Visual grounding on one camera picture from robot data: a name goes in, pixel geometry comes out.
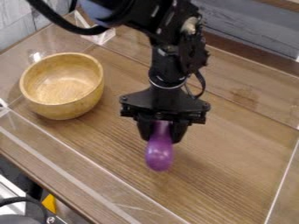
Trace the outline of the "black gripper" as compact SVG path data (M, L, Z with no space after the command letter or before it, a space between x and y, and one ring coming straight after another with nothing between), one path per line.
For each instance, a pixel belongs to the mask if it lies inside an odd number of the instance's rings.
M140 137L148 141L154 133L155 120L172 122L171 138L178 144L183 140L188 126L204 124L211 105L191 97L180 88L162 89L151 86L148 89L124 94L119 97L120 115L136 120Z

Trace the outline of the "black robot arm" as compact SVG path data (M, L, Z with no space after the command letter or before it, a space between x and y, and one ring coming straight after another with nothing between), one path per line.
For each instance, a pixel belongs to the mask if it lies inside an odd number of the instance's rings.
M135 119L144 140L155 133L155 125L167 121L172 142L179 143L188 127L206 123L211 110L202 96L187 87L191 77L207 86L200 69L207 66L210 52L196 4L191 0L79 0L96 23L83 28L68 22L43 0L26 1L68 32L98 35L124 25L148 37L152 47L150 87L120 96L120 115Z

